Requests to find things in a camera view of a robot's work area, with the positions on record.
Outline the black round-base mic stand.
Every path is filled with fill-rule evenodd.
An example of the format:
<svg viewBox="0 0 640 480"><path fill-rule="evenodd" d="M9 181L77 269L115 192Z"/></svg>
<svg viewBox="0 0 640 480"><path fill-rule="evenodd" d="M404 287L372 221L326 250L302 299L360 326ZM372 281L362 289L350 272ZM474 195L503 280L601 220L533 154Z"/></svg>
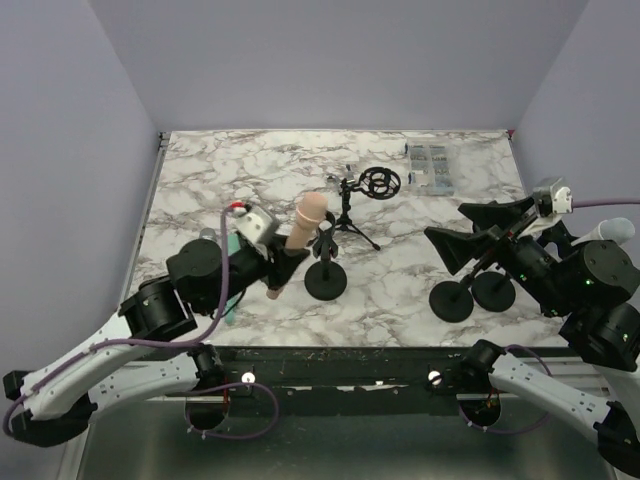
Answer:
<svg viewBox="0 0 640 480"><path fill-rule="evenodd" d="M331 301L341 296L347 287L347 275L344 268L335 263L338 245L333 239L336 227L335 216L326 212L325 221L330 224L323 229L319 226L316 238L311 240L313 256L317 261L305 273L304 285L307 292L316 300Z"/></svg>

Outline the teal microphone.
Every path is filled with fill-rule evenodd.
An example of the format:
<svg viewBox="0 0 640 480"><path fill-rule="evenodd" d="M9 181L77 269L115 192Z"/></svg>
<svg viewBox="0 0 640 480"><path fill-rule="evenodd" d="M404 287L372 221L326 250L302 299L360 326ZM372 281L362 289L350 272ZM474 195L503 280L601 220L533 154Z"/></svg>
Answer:
<svg viewBox="0 0 640 480"><path fill-rule="evenodd" d="M228 251L229 251L229 260L232 260L232 256L240 251L241 242L240 236L237 233L228 235ZM242 298L242 291L237 290L235 280L235 272L233 270L234 265L230 264L230 280L229 280L229 288L228 288L228 298L224 308L224 316L223 321L226 325L230 326L234 323L235 320L235 309L237 307L238 302Z"/></svg>

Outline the pink microphone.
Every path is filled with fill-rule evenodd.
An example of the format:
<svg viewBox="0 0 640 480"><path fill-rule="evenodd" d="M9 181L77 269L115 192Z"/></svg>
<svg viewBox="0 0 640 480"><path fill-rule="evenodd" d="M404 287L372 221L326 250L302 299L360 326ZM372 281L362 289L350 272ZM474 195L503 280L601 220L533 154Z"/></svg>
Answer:
<svg viewBox="0 0 640 480"><path fill-rule="evenodd" d="M294 224L289 236L282 240L282 237L274 237L268 248L268 259L272 252L278 247L287 249L307 249L307 242L316 232L318 226L325 220L328 208L327 198L318 192L306 193L296 208ZM277 299L280 295L268 295L271 300Z"/></svg>

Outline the black stand of pink microphone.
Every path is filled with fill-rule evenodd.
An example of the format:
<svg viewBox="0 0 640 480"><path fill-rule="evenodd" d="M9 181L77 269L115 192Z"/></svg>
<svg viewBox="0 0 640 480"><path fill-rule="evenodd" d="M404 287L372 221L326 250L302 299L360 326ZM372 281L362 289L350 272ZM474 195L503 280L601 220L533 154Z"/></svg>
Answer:
<svg viewBox="0 0 640 480"><path fill-rule="evenodd" d="M474 310L474 298L470 292L477 276L473 268L461 280L443 280L436 283L429 293L432 312L442 321L460 323L467 320Z"/></svg>

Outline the grey mesh microphone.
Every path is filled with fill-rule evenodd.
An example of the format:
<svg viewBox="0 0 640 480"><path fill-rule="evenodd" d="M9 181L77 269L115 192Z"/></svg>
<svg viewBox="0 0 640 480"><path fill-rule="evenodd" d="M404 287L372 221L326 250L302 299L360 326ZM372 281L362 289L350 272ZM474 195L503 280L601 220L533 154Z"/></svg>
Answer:
<svg viewBox="0 0 640 480"><path fill-rule="evenodd" d="M205 240L216 241L217 233L213 228L204 228L200 231L199 237Z"/></svg>

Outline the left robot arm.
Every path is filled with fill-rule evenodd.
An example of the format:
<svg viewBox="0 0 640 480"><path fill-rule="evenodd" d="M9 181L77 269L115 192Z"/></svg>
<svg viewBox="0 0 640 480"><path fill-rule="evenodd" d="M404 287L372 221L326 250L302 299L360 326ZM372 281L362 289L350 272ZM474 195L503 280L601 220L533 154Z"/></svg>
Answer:
<svg viewBox="0 0 640 480"><path fill-rule="evenodd" d="M36 371L3 377L12 405L2 421L14 440L38 447L65 443L111 408L173 393L214 393L227 375L214 349L182 340L196 316L214 323L227 299L263 281L286 285L310 252L289 250L282 235L264 251L242 241L232 255L211 239L185 244L167 262L167 275L147 281L87 340Z"/></svg>

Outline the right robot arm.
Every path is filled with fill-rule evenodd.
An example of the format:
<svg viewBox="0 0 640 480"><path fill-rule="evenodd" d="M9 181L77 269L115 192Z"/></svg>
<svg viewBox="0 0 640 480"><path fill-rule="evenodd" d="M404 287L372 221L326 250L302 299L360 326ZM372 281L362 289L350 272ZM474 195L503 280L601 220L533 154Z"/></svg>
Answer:
<svg viewBox="0 0 640 480"><path fill-rule="evenodd" d="M563 419L594 442L611 466L639 475L639 312L629 299L639 270L613 240L579 240L561 217L572 210L569 194L529 196L511 203L463 203L471 232L430 226L424 234L450 274L474 261L462 281L438 283L432 311L456 323L474 304L500 298L500 281L517 282L543 315L564 320L560 335L607 381L612 400L588 395L524 364L507 348L477 341L459 367L462 384L517 395Z"/></svg>

